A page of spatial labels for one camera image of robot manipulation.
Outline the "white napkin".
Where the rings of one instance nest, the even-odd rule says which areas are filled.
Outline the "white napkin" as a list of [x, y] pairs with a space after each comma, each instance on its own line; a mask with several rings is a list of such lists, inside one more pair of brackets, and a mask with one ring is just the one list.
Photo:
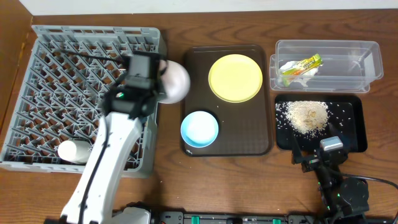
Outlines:
[[[298, 61], [289, 61], [285, 63], [279, 69], [280, 72], [284, 72], [288, 68], [292, 68]], [[309, 71], [303, 73], [301, 76], [296, 78], [280, 78], [283, 81], [284, 86], [288, 87], [291, 83], [300, 83], [303, 87], [308, 87], [307, 82], [311, 80], [315, 74], [318, 73], [319, 68], [312, 68]]]

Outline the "grey plastic dish rack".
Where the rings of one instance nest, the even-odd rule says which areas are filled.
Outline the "grey plastic dish rack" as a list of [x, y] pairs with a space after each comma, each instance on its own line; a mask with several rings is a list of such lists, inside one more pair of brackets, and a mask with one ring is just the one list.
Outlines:
[[152, 27], [39, 26], [1, 151], [1, 167], [27, 172], [83, 172], [62, 160], [66, 140], [93, 143], [103, 95], [136, 50], [167, 53]]

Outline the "black waste tray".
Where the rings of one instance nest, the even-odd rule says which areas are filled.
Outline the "black waste tray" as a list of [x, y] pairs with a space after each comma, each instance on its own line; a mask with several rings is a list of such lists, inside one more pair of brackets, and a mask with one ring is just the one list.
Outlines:
[[[351, 152], [364, 152], [368, 148], [366, 127], [363, 116], [362, 102], [355, 95], [327, 95], [327, 94], [281, 94], [275, 98], [275, 104], [283, 101], [321, 101], [331, 103], [331, 123], [336, 126], [344, 136], [349, 138]], [[291, 131], [276, 130], [276, 143], [280, 149], [291, 150]], [[329, 127], [324, 136], [315, 139], [296, 137], [300, 150], [312, 152], [320, 146], [322, 139], [330, 138]]]

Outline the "white bowl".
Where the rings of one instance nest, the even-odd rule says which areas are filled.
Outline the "white bowl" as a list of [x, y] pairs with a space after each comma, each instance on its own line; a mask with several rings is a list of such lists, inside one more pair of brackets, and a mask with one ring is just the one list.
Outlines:
[[159, 71], [165, 71], [161, 76], [165, 94], [158, 98], [159, 103], [174, 104], [182, 101], [190, 89], [190, 76], [179, 63], [171, 60], [161, 60]]

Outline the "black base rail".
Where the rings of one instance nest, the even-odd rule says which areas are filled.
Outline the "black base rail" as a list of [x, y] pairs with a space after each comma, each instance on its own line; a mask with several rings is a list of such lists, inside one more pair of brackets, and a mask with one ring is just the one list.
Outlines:
[[115, 215], [111, 223], [130, 224], [317, 224], [317, 223], [397, 223], [397, 219], [366, 218], [363, 214], [345, 218], [319, 218], [313, 215], [288, 214], [282, 216], [238, 215], [215, 213], [153, 212], [129, 207]]

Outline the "brown serving tray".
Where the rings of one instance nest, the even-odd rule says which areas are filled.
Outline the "brown serving tray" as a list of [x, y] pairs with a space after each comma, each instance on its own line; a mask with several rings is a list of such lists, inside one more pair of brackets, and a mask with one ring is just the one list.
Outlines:
[[211, 66], [221, 57], [241, 54], [253, 59], [267, 78], [264, 51], [258, 45], [192, 47], [185, 54], [185, 68], [190, 79], [190, 91], [182, 103], [182, 118], [194, 111], [212, 114], [219, 126], [215, 141], [196, 148], [180, 140], [182, 151], [191, 157], [261, 156], [273, 147], [269, 88], [265, 85], [252, 99], [243, 103], [228, 103], [219, 99], [208, 84]]

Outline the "white paper cup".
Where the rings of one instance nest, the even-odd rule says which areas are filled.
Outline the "white paper cup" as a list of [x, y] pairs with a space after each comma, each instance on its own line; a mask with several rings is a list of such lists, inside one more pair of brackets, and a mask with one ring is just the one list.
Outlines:
[[67, 140], [58, 146], [58, 155], [64, 161], [86, 164], [90, 157], [91, 144], [82, 140]]

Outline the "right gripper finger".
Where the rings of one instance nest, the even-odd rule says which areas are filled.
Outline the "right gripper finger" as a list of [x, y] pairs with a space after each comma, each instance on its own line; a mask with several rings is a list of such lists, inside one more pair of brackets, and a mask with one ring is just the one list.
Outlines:
[[328, 124], [328, 127], [329, 127], [329, 132], [333, 137], [338, 137], [344, 146], [350, 146], [349, 138], [344, 136], [344, 134], [341, 132], [340, 129], [338, 129], [336, 126], [334, 126], [331, 123]]
[[292, 164], [300, 164], [302, 162], [302, 153], [294, 133], [291, 133], [290, 142], [292, 145]]

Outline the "clear plastic bin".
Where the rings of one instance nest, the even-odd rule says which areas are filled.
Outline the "clear plastic bin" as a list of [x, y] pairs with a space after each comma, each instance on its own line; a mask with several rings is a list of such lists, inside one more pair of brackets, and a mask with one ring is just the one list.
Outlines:
[[[284, 86], [279, 68], [319, 54], [323, 65], [307, 82]], [[370, 83], [384, 76], [380, 46], [364, 40], [280, 40], [269, 62], [269, 83], [274, 91], [366, 93]]]

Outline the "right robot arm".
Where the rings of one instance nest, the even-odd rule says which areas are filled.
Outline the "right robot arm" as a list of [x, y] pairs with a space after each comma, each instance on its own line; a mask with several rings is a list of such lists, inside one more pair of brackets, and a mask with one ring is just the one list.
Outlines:
[[364, 213], [369, 210], [368, 183], [363, 177], [343, 174], [339, 165], [348, 159], [351, 142], [332, 124], [331, 134], [322, 139], [319, 147], [304, 156], [294, 134], [289, 141], [292, 145], [292, 163], [300, 164], [302, 171], [314, 172], [318, 189], [327, 211], [318, 219], [320, 223], [367, 223]]

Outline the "yellow plate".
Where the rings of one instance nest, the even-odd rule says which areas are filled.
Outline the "yellow plate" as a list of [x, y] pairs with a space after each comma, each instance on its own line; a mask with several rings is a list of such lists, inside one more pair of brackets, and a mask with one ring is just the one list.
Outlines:
[[219, 58], [210, 68], [208, 84], [212, 92], [229, 103], [242, 103], [261, 89], [263, 74], [250, 57], [230, 54]]

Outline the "pile of rice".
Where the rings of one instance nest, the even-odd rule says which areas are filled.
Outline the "pile of rice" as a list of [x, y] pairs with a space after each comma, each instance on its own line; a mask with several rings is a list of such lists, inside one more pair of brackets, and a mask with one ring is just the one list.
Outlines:
[[321, 101], [283, 101], [275, 104], [276, 130], [315, 139], [326, 134], [331, 124], [331, 103]]

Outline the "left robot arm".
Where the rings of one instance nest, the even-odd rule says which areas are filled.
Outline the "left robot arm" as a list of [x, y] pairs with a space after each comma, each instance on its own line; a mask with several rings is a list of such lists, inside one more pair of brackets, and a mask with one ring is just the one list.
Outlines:
[[106, 223], [116, 191], [143, 120], [165, 96], [162, 75], [168, 62], [158, 53], [135, 51], [118, 61], [126, 71], [101, 102], [98, 133], [81, 179], [56, 223]]

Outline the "light blue bowl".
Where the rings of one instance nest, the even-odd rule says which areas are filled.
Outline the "light blue bowl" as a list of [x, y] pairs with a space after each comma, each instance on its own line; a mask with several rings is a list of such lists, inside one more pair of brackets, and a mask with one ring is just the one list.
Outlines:
[[183, 141], [195, 148], [211, 145], [216, 140], [218, 133], [218, 121], [206, 111], [194, 111], [188, 114], [180, 126]]

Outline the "green snack wrapper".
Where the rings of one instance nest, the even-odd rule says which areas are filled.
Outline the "green snack wrapper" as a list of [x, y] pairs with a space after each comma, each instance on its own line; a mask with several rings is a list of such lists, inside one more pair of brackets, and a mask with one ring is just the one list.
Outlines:
[[321, 67], [323, 60], [319, 54], [315, 54], [310, 58], [298, 61], [292, 68], [288, 68], [284, 72], [280, 72], [282, 78], [296, 78], [312, 68]]

